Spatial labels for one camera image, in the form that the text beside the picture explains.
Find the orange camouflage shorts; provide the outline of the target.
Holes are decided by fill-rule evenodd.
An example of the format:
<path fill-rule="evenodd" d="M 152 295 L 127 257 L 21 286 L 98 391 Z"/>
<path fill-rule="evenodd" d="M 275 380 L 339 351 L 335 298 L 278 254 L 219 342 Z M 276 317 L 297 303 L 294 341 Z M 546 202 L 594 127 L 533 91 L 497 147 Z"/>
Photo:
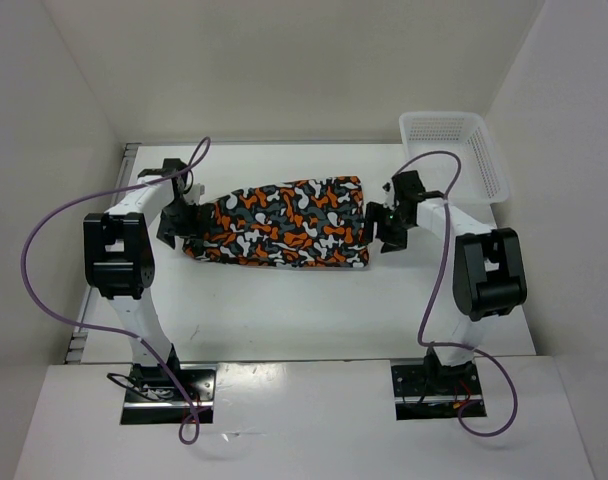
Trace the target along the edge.
<path fill-rule="evenodd" d="M 364 268 L 364 196 L 357 176 L 247 187 L 197 207 L 198 236 L 182 251 L 205 262 Z"/>

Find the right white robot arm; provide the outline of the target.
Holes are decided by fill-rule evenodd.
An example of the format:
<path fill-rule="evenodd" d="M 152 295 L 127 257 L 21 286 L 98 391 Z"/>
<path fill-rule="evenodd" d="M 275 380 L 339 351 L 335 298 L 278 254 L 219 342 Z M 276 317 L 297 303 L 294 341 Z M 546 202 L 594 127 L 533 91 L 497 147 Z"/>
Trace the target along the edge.
<path fill-rule="evenodd" d="M 523 304 L 527 285 L 518 234 L 493 228 L 449 203 L 448 193 L 427 190 L 419 173 L 394 175 L 387 201 L 366 207 L 364 235 L 383 253 L 408 246 L 408 231 L 420 228 L 442 244 L 440 264 L 417 333 L 426 348 L 424 385 L 444 393 L 472 364 L 491 319 Z"/>

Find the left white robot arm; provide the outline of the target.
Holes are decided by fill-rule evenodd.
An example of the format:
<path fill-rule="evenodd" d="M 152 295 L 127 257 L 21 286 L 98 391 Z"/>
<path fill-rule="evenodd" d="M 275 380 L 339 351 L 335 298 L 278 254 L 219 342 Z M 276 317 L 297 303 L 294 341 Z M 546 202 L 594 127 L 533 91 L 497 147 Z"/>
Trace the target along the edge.
<path fill-rule="evenodd" d="M 85 276 L 107 299 L 127 332 L 132 351 L 130 381 L 144 397 L 151 390 L 169 400 L 186 394 L 199 400 L 172 342 L 164 333 L 151 294 L 155 260 L 148 228 L 159 221 L 157 238 L 170 248 L 175 240 L 200 241 L 198 206 L 185 198 L 192 172 L 178 158 L 138 175 L 136 189 L 103 213 L 83 222 Z"/>

